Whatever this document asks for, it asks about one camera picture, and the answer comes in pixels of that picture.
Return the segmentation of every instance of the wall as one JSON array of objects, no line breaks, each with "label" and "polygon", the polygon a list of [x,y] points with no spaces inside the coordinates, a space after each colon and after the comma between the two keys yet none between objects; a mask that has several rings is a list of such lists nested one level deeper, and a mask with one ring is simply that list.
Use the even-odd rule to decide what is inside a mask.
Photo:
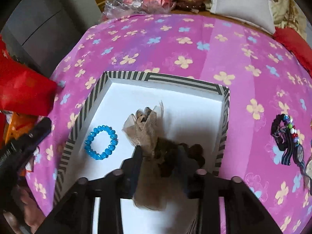
[{"label": "wall", "polygon": [[101,11],[95,0],[60,0],[81,33],[98,24]]}]

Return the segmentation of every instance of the red fabric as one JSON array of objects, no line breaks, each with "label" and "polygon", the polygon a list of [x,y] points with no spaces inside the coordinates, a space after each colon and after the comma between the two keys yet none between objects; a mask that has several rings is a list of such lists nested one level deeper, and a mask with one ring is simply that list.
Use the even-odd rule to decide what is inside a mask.
[{"label": "red fabric", "polygon": [[312,49],[308,43],[292,28],[275,28],[274,40],[283,44],[285,48],[293,52],[299,63],[312,77]]},{"label": "red fabric", "polygon": [[56,89],[55,82],[14,61],[0,37],[0,109],[47,116]]}]

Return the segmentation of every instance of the black and white striped border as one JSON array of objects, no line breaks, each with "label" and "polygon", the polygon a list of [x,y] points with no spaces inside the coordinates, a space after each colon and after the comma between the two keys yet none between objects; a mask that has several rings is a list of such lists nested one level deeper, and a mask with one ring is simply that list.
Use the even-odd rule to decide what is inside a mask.
[{"label": "black and white striped border", "polygon": [[223,123],[222,123],[222,134],[220,139],[219,152],[216,158],[215,167],[213,170],[213,174],[218,176],[219,169],[221,166],[221,161],[224,154],[225,142],[227,139],[227,128],[228,128],[228,115],[229,115],[229,107],[230,107],[230,91],[228,87],[222,86],[220,84],[209,83],[205,81],[200,81],[192,78],[186,78],[181,76],[167,75],[167,74],[159,74],[152,72],[141,72],[141,71],[105,71],[94,88],[90,92],[88,98],[85,101],[85,104],[82,106],[77,119],[75,121],[74,126],[71,129],[68,140],[63,149],[63,154],[60,159],[60,164],[58,168],[57,180],[55,184],[55,192],[54,192],[54,205],[60,201],[60,192],[62,191],[62,184],[64,182],[64,176],[66,173],[66,168],[71,157],[71,153],[74,148],[74,144],[78,137],[79,131],[82,128],[83,123],[90,111],[94,101],[99,96],[99,93],[103,89],[103,86],[107,82],[109,78],[118,78],[118,79],[126,79],[126,80],[138,80],[138,81],[149,81],[156,83],[165,83],[171,85],[177,85],[187,88],[192,88],[196,90],[206,91],[210,93],[214,93],[217,95],[222,95],[224,97],[223,107],[224,115],[223,115]]}]

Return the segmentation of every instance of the bedsheet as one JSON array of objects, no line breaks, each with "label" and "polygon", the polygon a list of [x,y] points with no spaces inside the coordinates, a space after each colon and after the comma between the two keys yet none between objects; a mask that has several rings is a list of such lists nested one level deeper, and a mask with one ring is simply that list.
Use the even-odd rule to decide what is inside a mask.
[{"label": "bedsheet", "polygon": [[53,207],[58,171],[67,164],[59,168],[64,143],[106,70],[160,72],[229,86],[229,128],[219,176],[242,177],[284,233],[302,231],[311,216],[311,199],[299,168],[293,162],[281,165],[282,152],[270,127],[276,114],[292,115],[307,162],[312,80],[270,37],[199,15],[135,15],[107,21],[91,27],[60,62],[52,75],[58,83],[49,114],[52,132],[40,144],[34,172],[27,175],[46,215]]}]

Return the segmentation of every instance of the blue beaded bracelet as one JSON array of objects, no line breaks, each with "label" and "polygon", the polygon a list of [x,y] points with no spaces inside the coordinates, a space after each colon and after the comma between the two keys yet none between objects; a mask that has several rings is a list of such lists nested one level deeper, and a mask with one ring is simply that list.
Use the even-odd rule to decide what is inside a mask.
[{"label": "blue beaded bracelet", "polygon": [[[91,143],[94,140],[94,137],[101,131],[106,131],[110,135],[110,145],[105,149],[101,154],[91,149]],[[87,140],[85,140],[85,150],[87,154],[95,160],[103,160],[108,158],[109,155],[112,154],[112,151],[115,150],[116,145],[118,144],[117,135],[115,134],[115,130],[112,130],[110,127],[102,125],[94,128],[90,135],[88,135]]]}]

